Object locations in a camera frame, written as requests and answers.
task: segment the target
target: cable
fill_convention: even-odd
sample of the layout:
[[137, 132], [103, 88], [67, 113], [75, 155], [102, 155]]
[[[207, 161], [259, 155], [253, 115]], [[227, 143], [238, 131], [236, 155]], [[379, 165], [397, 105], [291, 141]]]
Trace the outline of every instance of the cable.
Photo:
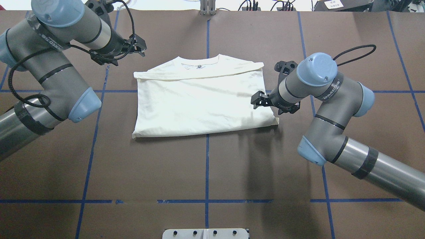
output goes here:
[[[97, 58], [100, 58], [100, 59], [104, 59], [104, 60], [108, 60], [108, 61], [110, 61], [110, 60], [120, 60], [120, 59], [122, 59], [122, 58], [124, 58], [125, 56], [127, 56], [129, 53], [130, 53], [130, 50], [131, 50], [131, 48], [134, 46], [134, 44], [136, 43], [136, 31], [134, 30], [134, 19], [133, 19], [133, 16], [131, 15], [131, 12], [130, 12], [130, 9], [128, 8], [128, 6], [127, 6], [127, 4], [123, 1], [123, 0], [118, 0], [117, 2], [121, 2], [124, 6], [125, 6], [125, 8], [126, 8], [126, 10], [127, 10], [127, 12], [128, 12], [128, 15], [130, 16], [130, 20], [131, 20], [131, 30], [132, 30], [132, 33], [133, 33], [133, 40], [131, 41], [131, 43], [130, 43], [130, 45], [129, 45], [129, 47], [128, 47], [128, 49], [127, 49], [127, 51], [121, 56], [121, 57], [118, 57], [118, 58], [107, 58], [107, 57], [103, 57], [103, 56], [100, 56], [100, 55], [98, 55], [98, 54], [94, 54], [92, 51], [88, 51], [88, 50], [86, 50], [86, 49], [84, 49], [84, 48], [82, 48], [82, 47], [79, 47], [79, 46], [76, 46], [76, 45], [72, 45], [72, 44], [68, 44], [68, 46], [70, 46], [70, 47], [73, 47], [73, 48], [76, 48], [76, 49], [79, 49], [79, 50], [81, 50], [81, 51], [83, 51], [83, 52], [85, 52], [85, 53], [88, 53], [88, 54], [90, 54], [90, 55], [92, 55], [92, 56], [95, 56], [95, 57], [97, 57]], [[37, 51], [37, 52], [34, 52], [34, 53], [32, 53], [32, 54], [30, 54], [30, 55], [28, 55], [28, 56], [26, 56], [25, 58], [23, 58], [22, 60], [20, 60], [18, 63], [16, 63], [16, 65], [14, 65], [12, 68], [11, 68], [11, 70], [10, 70], [10, 72], [9, 72], [9, 76], [8, 76], [8, 86], [9, 86], [9, 89], [10, 89], [10, 92], [12, 93], [12, 95], [13, 96], [15, 96], [19, 101], [21, 101], [21, 102], [23, 102], [23, 103], [25, 103], [25, 104], [27, 104], [27, 105], [30, 105], [30, 106], [33, 106], [33, 107], [37, 107], [37, 108], [46, 108], [46, 107], [48, 107], [50, 104], [51, 104], [51, 100], [50, 100], [50, 98], [48, 97], [48, 96], [46, 96], [46, 95], [43, 95], [43, 94], [33, 94], [33, 95], [30, 95], [30, 96], [28, 96], [28, 97], [26, 97], [26, 98], [22, 98], [17, 92], [16, 92], [16, 90], [14, 89], [14, 87], [13, 87], [13, 74], [14, 74], [14, 72], [15, 72], [15, 70], [19, 67], [19, 66], [21, 66], [25, 61], [27, 61], [27, 60], [29, 60], [29, 59], [31, 59], [31, 58], [33, 58], [34, 56], [37, 56], [37, 55], [40, 55], [40, 54], [43, 54], [43, 53], [46, 53], [46, 52], [49, 52], [49, 51], [52, 51], [52, 50], [54, 50], [53, 48], [46, 48], [46, 49], [43, 49], [43, 50], [41, 50], [41, 51]], [[45, 98], [46, 99], [46, 103], [42, 103], [42, 104], [35, 104], [35, 103], [32, 103], [32, 102], [30, 102], [29, 100], [31, 100], [31, 99], [41, 99], [41, 98]]]
[[128, 15], [130, 16], [131, 31], [133, 31], [133, 40], [134, 40], [134, 42], [132, 44], [134, 44], [136, 42], [136, 31], [134, 30], [133, 15], [131, 15], [130, 9], [128, 8], [127, 4], [123, 0], [118, 0], [118, 2], [121, 2], [125, 6], [125, 9], [127, 9]]
[[243, 1], [242, 2], [242, 4], [239, 6], [239, 8], [238, 8], [238, 11], [242, 8], [242, 5], [244, 4], [246, 2], [246, 10], [248, 10], [248, 2], [250, 2], [251, 3], [251, 0], [245, 0], [245, 1]]
[[[16, 65], [14, 65], [10, 69], [9, 77], [7, 79], [7, 83], [9, 85], [10, 92], [12, 92], [12, 95], [15, 96], [19, 101], [21, 101], [21, 102], [23, 102], [23, 103], [25, 103], [27, 105], [31, 105], [33, 107], [37, 107], [37, 108], [46, 108], [46, 107], [48, 107], [50, 105], [50, 103], [51, 103], [50, 98], [48, 96], [46, 96], [46, 95], [43, 95], [43, 94], [33, 94], [33, 95], [30, 95], [30, 96], [28, 96], [26, 98], [22, 98], [20, 95], [18, 95], [18, 93], [16, 92], [16, 90], [13, 88], [12, 79], [13, 79], [13, 73], [15, 72], [15, 70], [20, 65], [22, 65], [25, 61], [33, 58], [34, 56], [37, 56], [37, 55], [40, 55], [40, 54], [43, 54], [43, 53], [46, 53], [46, 52], [49, 52], [49, 51], [53, 51], [53, 50], [54, 50], [53, 48], [46, 48], [46, 49], [43, 49], [41, 51], [34, 52], [34, 53], [28, 55], [27, 57], [23, 58], [22, 60], [18, 61], [18, 63], [16, 63]], [[32, 102], [29, 101], [31, 99], [39, 99], [39, 98], [45, 98], [47, 100], [47, 102], [38, 105], [38, 104], [34, 104], [34, 103], [32, 103]]]
[[357, 49], [360, 49], [360, 48], [366, 48], [366, 47], [373, 47], [373, 49], [372, 49], [370, 52], [368, 52], [368, 53], [366, 53], [366, 54], [364, 54], [364, 55], [362, 55], [362, 56], [360, 56], [360, 57], [357, 57], [357, 58], [351, 59], [351, 60], [349, 60], [349, 61], [343, 62], [343, 63], [341, 63], [341, 64], [338, 64], [337, 66], [344, 65], [344, 64], [347, 64], [347, 63], [353, 62], [353, 61], [355, 61], [355, 60], [362, 59], [363, 57], [366, 57], [366, 56], [368, 56], [368, 55], [372, 54], [372, 53], [376, 50], [376, 45], [375, 45], [375, 44], [362, 45], [362, 46], [356, 46], [356, 47], [353, 47], [353, 48], [351, 48], [351, 49], [348, 49], [348, 50], [346, 50], [346, 51], [343, 51], [343, 52], [339, 53], [337, 56], [335, 56], [335, 57], [333, 58], [333, 60], [336, 60], [338, 57], [340, 57], [340, 56], [342, 56], [342, 55], [344, 55], [345, 53], [348, 53], [348, 52], [350, 52], [350, 51], [354, 51], [354, 50], [357, 50]]
[[121, 2], [125, 6], [125, 8], [126, 8], [126, 10], [128, 12], [128, 15], [130, 16], [130, 20], [131, 20], [131, 31], [133, 33], [133, 35], [132, 35], [133, 36], [133, 40], [131, 41], [131, 43], [130, 43], [127, 51], [124, 53], [124, 55], [122, 55], [122, 56], [120, 56], [118, 58], [108, 58], [108, 57], [100, 56], [98, 54], [94, 54], [92, 50], [88, 51], [88, 50], [86, 50], [86, 49], [84, 49], [82, 47], [76, 46], [76, 45], [68, 44], [68, 46], [73, 47], [73, 48], [76, 48], [76, 49], [79, 49], [79, 50], [81, 50], [81, 51], [83, 51], [85, 53], [90, 54], [93, 57], [96, 57], [96, 58], [99, 58], [99, 59], [102, 59], [102, 60], [107, 60], [107, 61], [110, 61], [110, 60], [121, 60], [122, 58], [124, 58], [125, 56], [127, 56], [130, 53], [131, 48], [136, 43], [136, 31], [134, 30], [134, 19], [133, 19], [133, 16], [132, 16], [132, 14], [130, 12], [130, 9], [128, 8], [127, 4], [123, 0], [117, 0], [117, 2]]
[[282, 3], [282, 9], [280, 11], [292, 11], [294, 10], [294, 5], [292, 4], [293, 2], [295, 2], [295, 0], [292, 2], [278, 0], [273, 4], [272, 9], [270, 9], [270, 11], [273, 11], [273, 8], [276, 6], [277, 3]]
[[270, 11], [272, 11], [273, 10], [273, 8], [276, 6], [276, 4], [277, 3], [282, 3], [282, 8], [284, 7], [284, 5], [285, 5], [285, 2], [284, 1], [276, 1], [274, 4], [273, 4], [273, 6], [272, 6], [272, 9], [270, 9]]

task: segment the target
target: silver arm segment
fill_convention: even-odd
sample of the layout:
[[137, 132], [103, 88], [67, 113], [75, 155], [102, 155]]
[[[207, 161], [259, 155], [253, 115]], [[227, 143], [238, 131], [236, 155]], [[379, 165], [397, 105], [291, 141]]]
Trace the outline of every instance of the silver arm segment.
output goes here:
[[281, 71], [279, 78], [271, 94], [252, 96], [254, 108], [276, 106], [294, 113], [289, 108], [309, 95], [323, 101], [298, 146], [301, 156], [320, 166], [329, 161], [425, 211], [423, 172], [342, 135], [352, 116], [360, 117], [372, 107], [371, 90], [344, 77], [324, 53], [309, 56], [285, 78]]
[[[44, 88], [41, 94], [51, 103], [39, 108], [19, 101], [0, 116], [0, 161], [62, 121], [71, 119], [77, 123], [101, 107], [93, 89], [61, 52], [69, 48], [70, 41], [76, 40], [92, 49], [91, 58], [100, 65], [118, 65], [114, 57], [123, 51], [143, 55], [144, 40], [135, 34], [132, 41], [124, 40], [90, 9], [96, 7], [90, 1], [86, 6], [81, 0], [32, 0], [35, 15], [0, 35], [0, 60], [10, 67], [40, 50], [52, 49], [17, 68], [31, 72]], [[102, 18], [109, 22], [105, 14]], [[39, 105], [45, 100], [38, 98], [30, 102]]]

